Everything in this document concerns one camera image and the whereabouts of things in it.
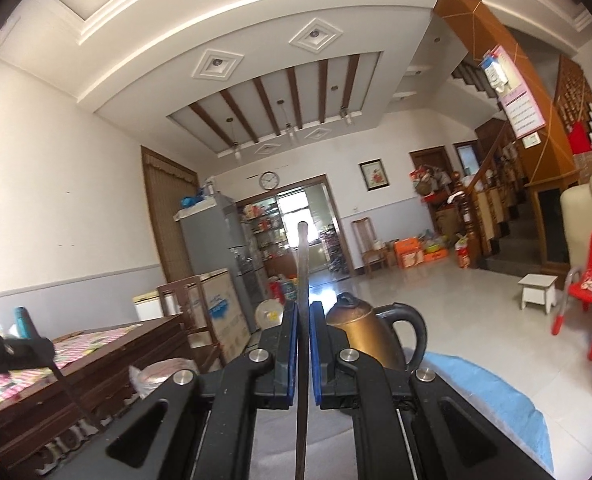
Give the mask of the wall calendar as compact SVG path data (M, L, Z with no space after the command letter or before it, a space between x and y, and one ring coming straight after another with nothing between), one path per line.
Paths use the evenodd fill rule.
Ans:
M498 44L482 57L480 67L494 89L517 139L540 130L546 121L513 59Z

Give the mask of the small white fan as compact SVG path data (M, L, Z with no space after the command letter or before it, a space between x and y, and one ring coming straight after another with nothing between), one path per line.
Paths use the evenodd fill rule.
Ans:
M267 299L261 301L256 307L255 321L260 330L280 326L282 323L284 307L276 299Z

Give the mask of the blue table cover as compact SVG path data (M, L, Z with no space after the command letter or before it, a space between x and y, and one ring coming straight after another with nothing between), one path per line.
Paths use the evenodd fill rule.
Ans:
M546 419L524 393L500 376L460 356L427 352L430 367L550 476L554 474Z

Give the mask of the dark chopstick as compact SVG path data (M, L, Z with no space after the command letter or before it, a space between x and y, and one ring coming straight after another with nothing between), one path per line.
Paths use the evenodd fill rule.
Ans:
M308 223L297 225L297 419L296 419L296 462L295 479L304 480L306 473L306 451L309 402L309 243Z

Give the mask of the checkered cabinet cloth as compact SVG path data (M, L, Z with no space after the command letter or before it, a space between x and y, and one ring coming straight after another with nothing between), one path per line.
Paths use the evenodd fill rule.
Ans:
M4 338L0 335L0 404L51 376L51 364L64 370L140 326L136 323L76 333L57 342L46 337Z

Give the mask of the framed flower picture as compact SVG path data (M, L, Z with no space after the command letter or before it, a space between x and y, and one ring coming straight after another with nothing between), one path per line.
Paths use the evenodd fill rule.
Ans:
M366 189L371 192L379 188L389 186L389 180L381 159L372 159L367 162L360 162L362 178Z

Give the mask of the cream sofa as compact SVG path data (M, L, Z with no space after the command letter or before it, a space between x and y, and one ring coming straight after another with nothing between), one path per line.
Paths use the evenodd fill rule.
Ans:
M561 206L569 264L572 268L583 266L592 234L592 175L588 183L564 191Z

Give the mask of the grey refrigerator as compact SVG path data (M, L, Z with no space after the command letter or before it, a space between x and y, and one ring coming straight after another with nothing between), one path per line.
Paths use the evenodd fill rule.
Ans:
M249 330L258 330L255 312L268 298L268 275L252 229L234 200L221 193L207 196L174 215L196 274L218 269L230 273Z

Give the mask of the small white stool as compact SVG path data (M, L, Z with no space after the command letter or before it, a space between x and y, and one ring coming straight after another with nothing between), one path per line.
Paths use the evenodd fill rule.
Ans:
M556 305L556 277L554 275L529 273L518 281L520 308L536 304L550 314Z

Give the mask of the wooden dining chair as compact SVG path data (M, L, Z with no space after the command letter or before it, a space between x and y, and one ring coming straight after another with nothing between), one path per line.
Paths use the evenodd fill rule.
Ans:
M156 288L163 316L180 315L190 344L191 359L201 373L216 365L224 367L222 345L208 309L203 281L199 275L160 285Z

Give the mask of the wooden staircase railing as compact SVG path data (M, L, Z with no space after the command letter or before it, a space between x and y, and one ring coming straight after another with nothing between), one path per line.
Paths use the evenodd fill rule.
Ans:
M459 262L480 268L500 252L500 240L510 234L510 222L518 218L526 174L507 120L491 118L475 133L477 139L470 147L482 161L465 179L457 172L453 175L454 190L448 203L458 208L464 226L464 235L456 244Z

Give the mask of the teal thermos bottle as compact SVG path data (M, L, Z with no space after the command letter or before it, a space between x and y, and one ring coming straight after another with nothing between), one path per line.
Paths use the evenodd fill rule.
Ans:
M25 307L16 307L14 310L16 330L18 336L23 339L38 339L40 337L34 321L31 319Z

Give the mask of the round wall clock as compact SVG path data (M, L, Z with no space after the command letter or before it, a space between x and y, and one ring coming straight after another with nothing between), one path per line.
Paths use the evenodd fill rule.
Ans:
M265 171L259 176L259 185L265 191L275 190L280 185L280 177L275 171Z

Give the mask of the orange cardboard box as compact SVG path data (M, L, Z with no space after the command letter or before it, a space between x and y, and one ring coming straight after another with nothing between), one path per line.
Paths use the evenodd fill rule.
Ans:
M400 269L410 269L424 262L423 247L416 237L397 240L394 244L394 252Z

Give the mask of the dark carved wooden cabinet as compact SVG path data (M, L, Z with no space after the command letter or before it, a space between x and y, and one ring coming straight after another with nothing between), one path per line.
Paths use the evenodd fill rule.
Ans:
M0 461L13 479L43 479L136 400L131 367L172 358L202 372L221 364L207 330L191 333L179 315L55 339L63 376L47 368L0 376Z

